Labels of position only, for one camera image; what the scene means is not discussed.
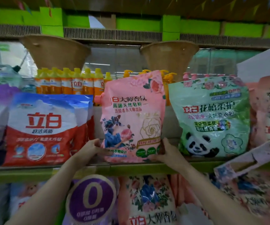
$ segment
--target shelf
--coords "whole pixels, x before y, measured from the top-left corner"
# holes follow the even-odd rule
[[[190,162],[200,172],[210,173],[213,168],[223,164],[224,161]],[[56,174],[60,166],[38,167],[0,167],[0,184],[11,182],[46,181]],[[270,162],[260,167],[270,170]],[[174,174],[175,171],[163,163],[132,163],[132,164],[94,164],[79,170],[74,179],[81,179],[90,174],[104,176],[131,176],[148,174]]]

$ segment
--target ceiling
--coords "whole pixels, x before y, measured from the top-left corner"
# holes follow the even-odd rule
[[[32,10],[44,0],[22,0]],[[270,23],[270,0],[50,0],[54,7],[109,13],[180,15],[189,19]],[[0,0],[0,7],[18,8],[14,0]]]

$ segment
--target ventilation grille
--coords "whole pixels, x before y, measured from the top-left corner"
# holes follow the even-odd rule
[[[21,37],[30,34],[41,34],[40,26],[2,25],[0,24],[0,37]]]
[[[236,47],[236,48],[257,48],[257,49],[270,48],[270,39],[262,39],[262,38],[181,34],[180,40],[191,41],[201,46],[204,45],[213,47]]]
[[[69,28],[64,27],[64,37],[78,40],[123,41],[123,42],[160,42],[161,32],[128,31],[95,28]]]

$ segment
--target panda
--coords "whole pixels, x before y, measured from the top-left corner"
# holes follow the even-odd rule
[[[186,134],[186,149],[191,156],[213,158],[219,153],[219,148],[210,148],[210,137],[203,135],[201,139],[197,139],[190,132]]]

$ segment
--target purple round label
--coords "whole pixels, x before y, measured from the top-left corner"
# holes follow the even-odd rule
[[[90,175],[73,187],[66,210],[76,222],[97,223],[112,210],[115,198],[116,189],[109,179]]]

